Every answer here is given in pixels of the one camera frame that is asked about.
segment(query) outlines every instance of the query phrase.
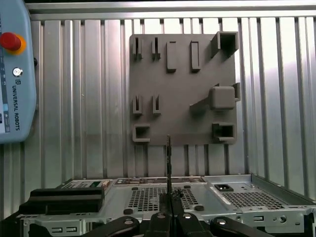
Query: screw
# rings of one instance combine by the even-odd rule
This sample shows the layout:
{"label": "screw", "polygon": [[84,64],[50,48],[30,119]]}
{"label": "screw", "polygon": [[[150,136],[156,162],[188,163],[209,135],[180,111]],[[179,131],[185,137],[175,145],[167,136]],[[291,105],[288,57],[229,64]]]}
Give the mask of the screw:
{"label": "screw", "polygon": [[19,76],[21,76],[22,75],[22,73],[23,73],[23,70],[22,69],[20,69],[20,68],[14,68],[13,69],[13,75],[15,76],[15,77],[19,77]]}
{"label": "screw", "polygon": [[126,221],[124,222],[124,224],[126,224],[126,225],[131,225],[131,224],[133,224],[133,221],[126,220]]}
{"label": "screw", "polygon": [[217,220],[217,223],[220,225],[224,225],[224,224],[226,224],[226,221],[225,220]]}
{"label": "screw", "polygon": [[185,217],[186,219],[190,219],[191,215],[189,213],[185,213],[185,214],[183,214],[183,217]]}
{"label": "screw", "polygon": [[281,216],[279,219],[278,219],[281,223],[285,223],[287,221],[287,218],[286,216]]}

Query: gray plastic block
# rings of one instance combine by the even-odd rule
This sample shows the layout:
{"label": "gray plastic block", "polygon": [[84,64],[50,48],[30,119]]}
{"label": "gray plastic block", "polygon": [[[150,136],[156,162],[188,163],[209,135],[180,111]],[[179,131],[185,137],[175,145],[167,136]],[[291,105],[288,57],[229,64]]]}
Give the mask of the gray plastic block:
{"label": "gray plastic block", "polygon": [[235,142],[235,125],[232,123],[213,123],[212,136],[214,143],[232,144]]}
{"label": "gray plastic block", "polygon": [[[130,55],[129,99],[132,104],[135,96],[142,97],[141,116],[131,113],[130,117],[135,143],[145,139],[148,145],[165,145],[170,134],[174,146],[203,145],[218,142],[212,136],[213,123],[234,124],[235,129],[235,57],[227,57],[219,50],[211,58],[213,37],[187,34],[130,37],[131,47],[135,38],[142,41],[143,57],[135,61],[133,54]],[[225,110],[210,109],[210,90],[217,84],[231,88],[232,109],[227,109],[232,107],[230,103],[220,102],[219,107]],[[215,96],[220,97],[220,92],[216,91]],[[201,112],[193,113],[194,108]],[[138,129],[140,124],[147,124],[144,132]]]}
{"label": "gray plastic block", "polygon": [[190,113],[198,115],[205,113],[207,109],[211,110],[232,110],[236,101],[240,100],[240,83],[233,86],[212,87],[208,96],[195,104],[190,105]]}
{"label": "gray plastic block", "polygon": [[133,127],[132,137],[135,143],[148,143],[150,142],[150,124],[139,123]]}
{"label": "gray plastic block", "polygon": [[226,57],[231,57],[238,50],[238,33],[222,32],[216,33],[211,40],[211,58],[219,51],[224,52]]}
{"label": "gray plastic block", "polygon": [[235,107],[235,89],[232,86],[214,86],[210,95],[212,110],[232,110]]}

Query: red emergency stop button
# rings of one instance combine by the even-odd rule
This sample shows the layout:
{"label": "red emergency stop button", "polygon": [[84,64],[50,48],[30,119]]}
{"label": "red emergency stop button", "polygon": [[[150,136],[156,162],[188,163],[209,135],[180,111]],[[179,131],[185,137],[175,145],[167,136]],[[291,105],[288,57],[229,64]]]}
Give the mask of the red emergency stop button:
{"label": "red emergency stop button", "polygon": [[0,45],[7,50],[18,51],[22,46],[22,42],[14,33],[5,32],[0,36]]}

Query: corrugated metal wall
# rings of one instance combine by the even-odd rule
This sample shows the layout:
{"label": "corrugated metal wall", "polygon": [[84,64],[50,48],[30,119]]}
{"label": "corrugated metal wall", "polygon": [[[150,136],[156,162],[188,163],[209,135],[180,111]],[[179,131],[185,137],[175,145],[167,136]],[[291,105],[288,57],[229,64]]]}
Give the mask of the corrugated metal wall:
{"label": "corrugated metal wall", "polygon": [[72,177],[165,175],[164,147],[130,142],[132,34],[239,31],[238,142],[174,147],[174,175],[253,172],[315,199],[315,26],[304,16],[32,21],[39,109],[26,142],[0,147],[0,219]]}

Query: metal panel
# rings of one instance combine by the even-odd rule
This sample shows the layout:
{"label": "metal panel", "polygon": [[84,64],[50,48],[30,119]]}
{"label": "metal panel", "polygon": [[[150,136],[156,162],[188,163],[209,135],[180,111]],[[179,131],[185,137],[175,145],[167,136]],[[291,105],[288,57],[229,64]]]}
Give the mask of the metal panel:
{"label": "metal panel", "polygon": [[173,147],[174,175],[253,172],[316,198],[314,1],[28,7],[39,62],[38,111],[26,142],[0,147],[0,218],[16,211],[31,190],[73,176],[165,175],[165,147],[135,147],[130,139],[132,34],[239,31],[238,142]]}
{"label": "metal panel", "polygon": [[273,17],[261,19],[262,96],[266,177],[284,185],[282,122],[279,69],[277,58],[277,26]]}
{"label": "metal panel", "polygon": [[281,46],[281,84],[284,101],[284,126],[283,145],[284,169],[287,169],[285,186],[300,194],[304,194],[303,153],[300,123],[300,100],[296,55],[296,34],[293,17],[280,18],[280,46]]}
{"label": "metal panel", "polygon": [[[223,18],[222,21],[223,31],[239,31],[237,18]],[[240,57],[239,51],[234,54],[235,57],[235,75],[236,82],[240,82],[241,87],[243,87],[243,81],[240,81]],[[244,93],[241,92],[241,100],[243,102]],[[229,146],[229,174],[239,174],[245,172],[245,155],[244,155],[244,130],[243,130],[243,120],[242,120],[242,103],[236,103],[237,109],[237,142]]]}

